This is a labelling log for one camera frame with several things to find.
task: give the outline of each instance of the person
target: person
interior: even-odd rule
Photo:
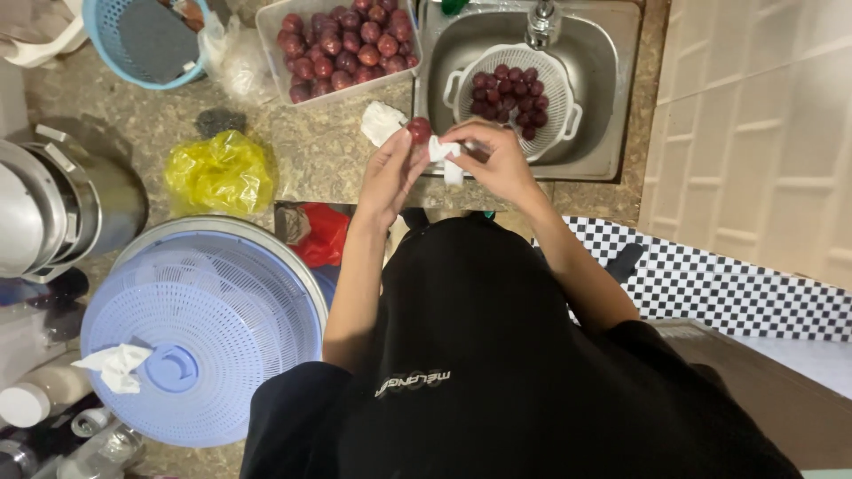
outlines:
[[[256,391],[240,477],[801,477],[708,368],[688,364],[574,237],[512,130],[441,141],[529,222],[388,228],[429,162],[399,130],[366,166],[322,362]],[[579,326],[572,323],[566,304]]]

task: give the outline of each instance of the hand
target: hand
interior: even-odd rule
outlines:
[[[440,138],[442,143],[471,140],[483,143],[491,150],[487,161],[483,163],[462,154],[452,162],[473,175],[488,191],[519,208],[526,199],[541,193],[513,130],[482,118],[471,118],[453,126]]]
[[[369,222],[382,231],[390,228],[409,190],[427,166],[428,150],[424,147],[412,150],[411,132],[400,128],[367,163],[353,223]]]

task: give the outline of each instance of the sink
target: sink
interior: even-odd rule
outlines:
[[[414,115],[429,118],[436,133],[454,120],[442,96],[451,72],[463,70],[488,48],[524,42],[527,12],[535,2],[480,0],[447,18],[440,1],[420,8],[423,59],[414,89]],[[566,1],[559,3],[561,34],[545,53],[567,69],[574,101],[583,108],[577,136],[561,141],[537,161],[540,179],[611,181],[619,170],[625,138],[630,83],[641,13],[634,3]],[[428,174],[441,174],[432,166]]]

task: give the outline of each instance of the black t-shirt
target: black t-shirt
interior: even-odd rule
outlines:
[[[575,326],[492,222],[411,234],[383,287],[363,373],[309,362],[257,390],[243,479],[800,477],[651,326]]]

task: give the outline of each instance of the white colander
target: white colander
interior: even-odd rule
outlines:
[[[470,105],[473,103],[474,74],[491,73],[500,64],[505,64],[509,68],[517,66],[521,70],[535,67],[538,70],[538,79],[544,84],[544,94],[550,99],[546,110],[550,120],[547,125],[536,131],[535,140],[527,141],[519,135],[521,148],[528,162],[532,163],[541,158],[559,141],[572,140],[577,135],[580,119],[583,117],[583,108],[574,103],[574,94],[571,91],[565,67],[556,58],[533,50],[525,43],[495,45],[461,72],[456,70],[450,73],[444,89],[444,104],[452,108],[452,115],[456,122],[463,122],[474,116],[470,112]],[[458,79],[459,87],[455,98],[451,99],[450,95],[456,79]],[[517,114],[516,107],[509,115],[509,124],[515,130],[518,129],[518,125],[515,124]],[[568,127],[569,119],[571,120],[570,128]]]

